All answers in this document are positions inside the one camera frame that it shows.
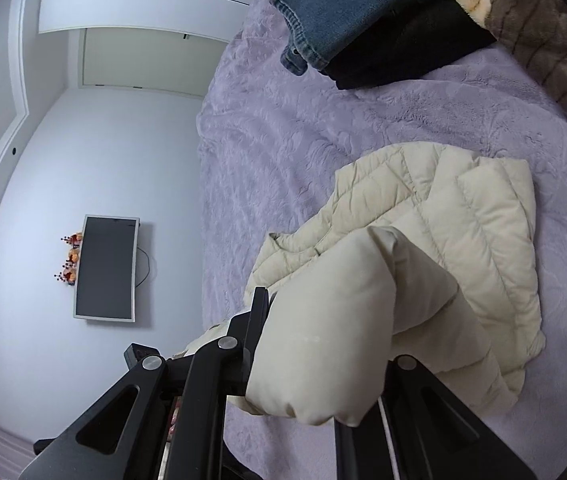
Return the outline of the cream quilted down jacket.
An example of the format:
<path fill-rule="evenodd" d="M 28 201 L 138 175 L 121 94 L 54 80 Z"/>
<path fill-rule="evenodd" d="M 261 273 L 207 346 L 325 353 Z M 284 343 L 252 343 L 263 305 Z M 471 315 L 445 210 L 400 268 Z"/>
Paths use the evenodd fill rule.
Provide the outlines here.
<path fill-rule="evenodd" d="M 325 206 L 267 235 L 247 282 L 273 297 L 252 415 L 355 426 L 410 354 L 481 416 L 509 411 L 545 346 L 529 165 L 400 143 L 334 175 Z"/>

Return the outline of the orange red flower decoration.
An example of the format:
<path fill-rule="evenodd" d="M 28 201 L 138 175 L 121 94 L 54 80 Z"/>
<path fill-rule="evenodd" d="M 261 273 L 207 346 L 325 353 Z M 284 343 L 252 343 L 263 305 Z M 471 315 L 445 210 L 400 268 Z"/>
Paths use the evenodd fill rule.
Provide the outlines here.
<path fill-rule="evenodd" d="M 55 278 L 58 282 L 74 286 L 78 277 L 78 261 L 80 261 L 83 234 L 76 232 L 61 237 L 61 240 L 69 247 L 69 250 L 61 270 L 55 275 Z"/>

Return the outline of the lavender embossed plush blanket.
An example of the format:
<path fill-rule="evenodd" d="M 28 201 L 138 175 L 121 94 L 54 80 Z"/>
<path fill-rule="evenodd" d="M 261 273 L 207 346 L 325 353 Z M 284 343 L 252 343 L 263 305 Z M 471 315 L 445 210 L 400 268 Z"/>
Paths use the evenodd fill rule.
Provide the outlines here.
<path fill-rule="evenodd" d="M 266 235 L 316 214 L 334 173 L 353 160 L 410 141 L 524 159 L 547 344 L 526 369 L 519 402 L 489 426 L 538 478 L 557 478 L 567 466 L 567 118 L 500 47 L 421 80 L 342 92 L 320 74 L 288 73 L 279 61 L 287 40 L 270 0 L 254 0 L 197 119 L 204 325 L 247 307 Z"/>

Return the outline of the white built-in wardrobe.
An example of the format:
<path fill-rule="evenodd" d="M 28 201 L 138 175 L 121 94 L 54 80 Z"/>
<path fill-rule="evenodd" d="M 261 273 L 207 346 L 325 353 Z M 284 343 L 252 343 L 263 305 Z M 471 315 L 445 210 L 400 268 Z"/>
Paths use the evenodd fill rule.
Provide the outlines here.
<path fill-rule="evenodd" d="M 42 0 L 38 30 L 69 36 L 70 87 L 202 98 L 252 0 Z"/>

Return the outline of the folded dark blue jeans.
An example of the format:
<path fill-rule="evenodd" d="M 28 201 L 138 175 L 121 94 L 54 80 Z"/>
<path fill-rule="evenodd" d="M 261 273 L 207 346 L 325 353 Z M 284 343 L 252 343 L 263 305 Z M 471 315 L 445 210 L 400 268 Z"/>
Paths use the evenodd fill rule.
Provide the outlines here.
<path fill-rule="evenodd" d="M 494 43 L 455 0 L 270 0 L 289 30 L 280 62 L 340 90 L 416 79 Z"/>

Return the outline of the wall mounted flat television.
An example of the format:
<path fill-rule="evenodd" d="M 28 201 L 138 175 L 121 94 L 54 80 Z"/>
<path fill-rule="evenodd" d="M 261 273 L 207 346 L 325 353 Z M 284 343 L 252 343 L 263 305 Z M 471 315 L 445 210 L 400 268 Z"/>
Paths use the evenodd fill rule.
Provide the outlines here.
<path fill-rule="evenodd" d="M 86 321 L 134 323 L 140 220 L 84 220 L 74 284 L 73 316 Z"/>

